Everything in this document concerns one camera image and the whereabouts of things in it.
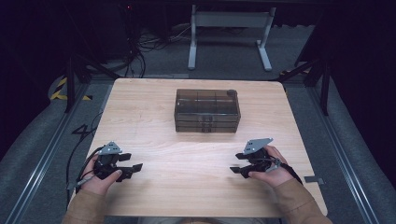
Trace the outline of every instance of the beige sleeve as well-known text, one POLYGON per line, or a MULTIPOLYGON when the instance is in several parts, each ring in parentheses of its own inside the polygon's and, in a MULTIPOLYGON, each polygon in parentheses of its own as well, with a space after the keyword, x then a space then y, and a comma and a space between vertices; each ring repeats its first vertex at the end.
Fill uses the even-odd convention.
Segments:
POLYGON ((274 188, 278 206, 289 224, 332 223, 321 213, 317 202, 296 179, 274 188))
POLYGON ((105 196, 80 190, 64 215, 63 224, 98 224, 105 220, 105 196))

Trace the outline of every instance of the metal frame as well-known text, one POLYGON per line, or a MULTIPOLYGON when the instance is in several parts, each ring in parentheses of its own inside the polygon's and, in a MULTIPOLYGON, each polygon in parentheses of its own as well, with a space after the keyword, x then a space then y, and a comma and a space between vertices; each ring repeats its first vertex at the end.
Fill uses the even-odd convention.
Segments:
POLYGON ((40 161, 37 166, 30 174, 29 181, 27 182, 23 192, 21 193, 20 198, 14 205, 11 213, 9 214, 6 223, 21 223, 24 213, 26 212, 30 202, 33 200, 35 193, 38 190, 38 187, 41 184, 47 170, 50 168, 51 161, 55 154, 58 151, 59 145, 62 140, 62 136, 67 128, 67 125, 70 122, 70 119, 73 118, 79 103, 81 102, 85 92, 88 89, 88 84, 82 84, 78 88, 77 92, 77 100, 74 102, 74 106, 70 108, 70 110, 62 116, 62 119, 53 134, 52 138, 47 145, 45 152, 43 153, 40 161))
POLYGON ((271 71, 272 66, 268 59, 265 43, 271 30, 271 25, 275 16, 275 7, 271 7, 269 12, 213 12, 197 11, 196 5, 192 6, 191 11, 191 46, 189 56, 189 69, 195 69, 197 37, 196 27, 249 27, 262 28, 262 39, 257 40, 257 48, 262 57, 262 64, 265 71, 271 71))
POLYGON ((334 156, 340 165, 341 171, 344 174, 346 182, 349 186, 349 189, 355 199, 356 205, 359 207, 361 211, 361 216, 364 219, 365 223, 379 223, 378 218, 376 217, 375 211, 371 206, 366 193, 364 192, 363 185, 359 180, 355 170, 352 167, 351 162, 346 154, 346 151, 341 144, 340 139, 335 132, 334 127, 332 126, 332 122, 330 121, 329 117, 323 115, 321 112, 322 103, 318 99, 318 94, 315 91, 314 87, 306 88, 309 94, 311 101, 314 103, 315 109, 317 114, 320 117, 320 120, 323 126, 326 129, 327 134, 332 141, 334 156))

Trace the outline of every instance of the wooden tabletop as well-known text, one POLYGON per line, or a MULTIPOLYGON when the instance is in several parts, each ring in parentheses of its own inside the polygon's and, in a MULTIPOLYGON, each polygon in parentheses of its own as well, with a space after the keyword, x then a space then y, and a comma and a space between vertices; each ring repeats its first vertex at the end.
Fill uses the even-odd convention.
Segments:
MULTIPOLYGON (((118 166, 143 163, 141 172, 111 186, 106 198, 111 216, 281 217, 269 186, 229 168, 248 165, 235 157, 248 140, 268 137, 303 181, 314 175, 280 83, 123 78, 113 86, 89 155, 114 141, 132 153, 118 166), (236 90, 237 132, 177 133, 177 89, 236 90)), ((326 215, 318 184, 304 185, 326 215)))

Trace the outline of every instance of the human hand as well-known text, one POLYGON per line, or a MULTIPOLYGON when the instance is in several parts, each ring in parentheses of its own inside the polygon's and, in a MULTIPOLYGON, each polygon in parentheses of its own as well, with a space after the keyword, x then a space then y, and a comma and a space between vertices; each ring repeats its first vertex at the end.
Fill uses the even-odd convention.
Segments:
MULTIPOLYGON (((276 147, 266 146, 264 147, 264 149, 267 150, 268 155, 279 158, 283 163, 288 164, 285 158, 283 158, 282 154, 280 154, 280 152, 276 149, 276 147)), ((267 183, 272 188, 275 188, 285 183, 286 181, 294 178, 287 170, 282 167, 278 167, 268 173, 251 171, 248 173, 248 175, 253 179, 257 179, 267 183)))
POLYGON ((89 179, 89 181, 85 182, 81 189, 88 190, 90 192, 106 195, 107 190, 110 186, 116 182, 116 180, 121 176, 122 170, 117 170, 113 172, 113 174, 109 175, 106 179, 100 179, 93 173, 93 166, 98 159, 98 155, 92 157, 92 159, 88 162, 87 166, 84 169, 83 178, 89 179))

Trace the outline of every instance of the transparent plastic box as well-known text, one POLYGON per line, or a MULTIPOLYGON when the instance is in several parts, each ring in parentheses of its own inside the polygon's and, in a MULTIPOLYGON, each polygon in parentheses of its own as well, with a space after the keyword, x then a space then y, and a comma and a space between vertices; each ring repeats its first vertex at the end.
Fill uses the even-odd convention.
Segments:
POLYGON ((240 119, 234 90, 177 90, 177 132, 235 133, 240 119))

